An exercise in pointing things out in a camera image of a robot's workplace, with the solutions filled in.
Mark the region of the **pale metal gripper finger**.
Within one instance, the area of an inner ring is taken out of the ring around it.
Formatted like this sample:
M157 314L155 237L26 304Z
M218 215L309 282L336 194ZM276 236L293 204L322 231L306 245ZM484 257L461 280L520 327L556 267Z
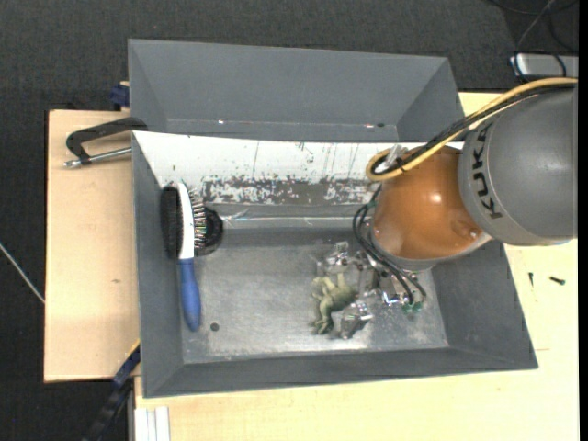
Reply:
M352 302L341 315L340 336L343 339L352 338L356 332L363 330L373 317L374 315L363 300Z
M335 243L321 259L321 276L340 275L355 269L364 270L364 262L358 254L351 254L348 243Z

